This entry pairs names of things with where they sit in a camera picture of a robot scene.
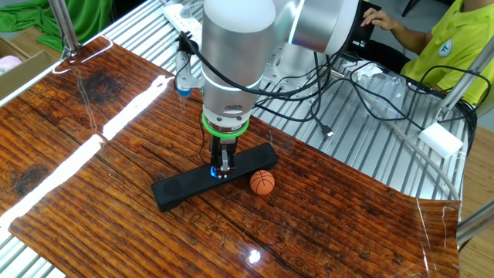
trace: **white adapter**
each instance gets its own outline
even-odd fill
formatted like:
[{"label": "white adapter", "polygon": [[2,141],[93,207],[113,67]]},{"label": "white adapter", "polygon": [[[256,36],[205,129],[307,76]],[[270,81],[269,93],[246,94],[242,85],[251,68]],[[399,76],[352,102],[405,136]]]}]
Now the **white adapter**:
[{"label": "white adapter", "polygon": [[433,123],[430,127],[424,129],[418,135],[418,139],[422,140],[444,159],[451,157],[463,146],[462,141],[438,123]]}]

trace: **person's hand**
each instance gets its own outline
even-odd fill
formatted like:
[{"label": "person's hand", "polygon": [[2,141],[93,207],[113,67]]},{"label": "person's hand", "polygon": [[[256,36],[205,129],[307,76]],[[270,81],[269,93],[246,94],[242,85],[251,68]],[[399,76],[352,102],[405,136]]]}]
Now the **person's hand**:
[{"label": "person's hand", "polygon": [[373,8],[369,8],[364,13],[364,20],[362,21],[362,24],[360,24],[360,27],[364,27],[371,23],[375,26],[381,27],[385,31],[391,30],[397,25],[397,22],[389,17],[386,12],[376,11]]}]

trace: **orange ball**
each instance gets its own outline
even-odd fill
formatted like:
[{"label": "orange ball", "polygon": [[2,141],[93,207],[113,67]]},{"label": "orange ball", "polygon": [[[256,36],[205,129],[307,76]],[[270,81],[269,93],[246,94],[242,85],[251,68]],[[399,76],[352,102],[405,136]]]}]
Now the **orange ball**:
[{"label": "orange ball", "polygon": [[259,195],[266,195],[275,188],[275,179],[268,171],[259,170],[250,178],[250,188]]}]

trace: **yellow shirt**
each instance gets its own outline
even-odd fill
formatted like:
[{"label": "yellow shirt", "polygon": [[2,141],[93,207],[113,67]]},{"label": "yellow shirt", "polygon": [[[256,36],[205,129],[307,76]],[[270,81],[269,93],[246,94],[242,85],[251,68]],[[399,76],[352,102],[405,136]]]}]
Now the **yellow shirt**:
[{"label": "yellow shirt", "polygon": [[[463,0],[456,0],[431,30],[432,40],[417,59],[408,62],[401,74],[420,81],[433,66],[445,65],[467,70],[480,51],[494,35],[494,4],[470,12],[461,12]],[[434,69],[424,79],[430,86],[446,90],[453,87],[463,73],[451,69]],[[491,82],[494,80],[494,63],[482,71]],[[478,104],[487,84],[477,78],[463,95],[471,104]]]}]

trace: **glossy wooden tabletop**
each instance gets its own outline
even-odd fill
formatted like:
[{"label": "glossy wooden tabletop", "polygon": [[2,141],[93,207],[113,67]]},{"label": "glossy wooden tabletop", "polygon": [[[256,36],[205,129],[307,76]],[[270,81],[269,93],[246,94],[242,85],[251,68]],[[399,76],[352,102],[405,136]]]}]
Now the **glossy wooden tabletop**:
[{"label": "glossy wooden tabletop", "polygon": [[201,165],[201,98],[172,81],[100,37],[0,108],[2,227],[71,277],[459,276],[458,202],[402,195],[255,118],[239,151],[272,144],[272,193],[246,178],[159,212],[151,184]]}]

